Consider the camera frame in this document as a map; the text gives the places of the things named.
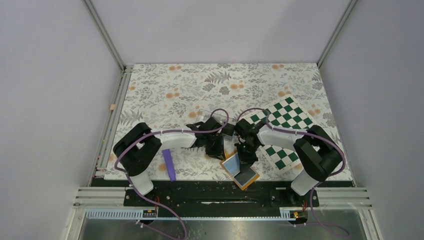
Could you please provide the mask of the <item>clear acrylic card box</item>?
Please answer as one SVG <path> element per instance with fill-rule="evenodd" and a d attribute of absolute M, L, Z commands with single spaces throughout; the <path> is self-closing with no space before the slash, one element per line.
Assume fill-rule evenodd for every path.
<path fill-rule="evenodd" d="M 197 112 L 195 124 L 200 131 L 209 131 L 209 130 L 218 129 L 226 124 L 233 124 L 235 126 L 236 119 L 234 117 L 229 116 L 227 120 L 227 114 L 222 110 L 209 111 L 205 109 L 200 109 Z M 233 139 L 233 136 L 231 139 L 224 138 L 224 136 L 223 138 L 225 140 L 230 141 Z"/>

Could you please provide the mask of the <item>orange leather card holder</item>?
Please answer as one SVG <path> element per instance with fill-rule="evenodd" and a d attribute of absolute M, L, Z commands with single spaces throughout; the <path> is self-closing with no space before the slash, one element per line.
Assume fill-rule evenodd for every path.
<path fill-rule="evenodd" d="M 229 177 L 234 181 L 234 183 L 236 184 L 236 182 L 235 182 L 235 179 L 234 179 L 234 177 L 238 174 L 238 173 L 240 173 L 240 159 L 239 159 L 239 156 L 238 156 L 238 153 L 237 153 L 237 151 L 235 151 L 232 155 L 230 155 L 229 157 L 227 157 L 225 160 L 222 160 L 221 162 L 220 162 L 220 166 L 224 169 L 224 171 L 229 175 Z"/>

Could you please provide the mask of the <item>black credit card stack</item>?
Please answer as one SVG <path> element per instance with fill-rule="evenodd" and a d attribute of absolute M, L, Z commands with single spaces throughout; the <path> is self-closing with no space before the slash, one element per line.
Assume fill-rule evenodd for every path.
<path fill-rule="evenodd" d="M 221 130 L 221 134 L 226 139 L 231 139 L 235 132 L 235 126 L 231 123 L 227 123 Z"/>

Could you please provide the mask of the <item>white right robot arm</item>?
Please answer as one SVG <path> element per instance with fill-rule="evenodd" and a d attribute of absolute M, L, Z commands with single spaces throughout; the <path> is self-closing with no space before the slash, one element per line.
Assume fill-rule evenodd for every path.
<path fill-rule="evenodd" d="M 242 140 L 235 144 L 242 173 L 257 162 L 256 151 L 259 147 L 280 147 L 297 154 L 303 170 L 291 182 L 286 193 L 287 201 L 293 206 L 301 205 L 307 199 L 307 193 L 318 183 L 324 182 L 338 165 L 346 165 L 341 149 L 318 125 L 301 131 L 278 128 L 264 121 L 253 124 L 241 119 L 234 130 Z"/>

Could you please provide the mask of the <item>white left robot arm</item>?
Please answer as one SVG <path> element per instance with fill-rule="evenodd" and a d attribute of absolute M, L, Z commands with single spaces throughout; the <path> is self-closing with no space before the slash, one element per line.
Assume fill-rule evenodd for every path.
<path fill-rule="evenodd" d="M 153 131 L 145 122 L 138 123 L 114 145 L 112 150 L 117 157 L 115 169 L 126 174 L 136 191 L 136 199 L 148 206 L 154 202 L 155 192 L 147 168 L 156 154 L 170 149 L 205 148 L 209 157 L 223 160 L 224 137 L 221 130 L 227 124 L 212 116 L 205 122 L 162 131 Z"/>

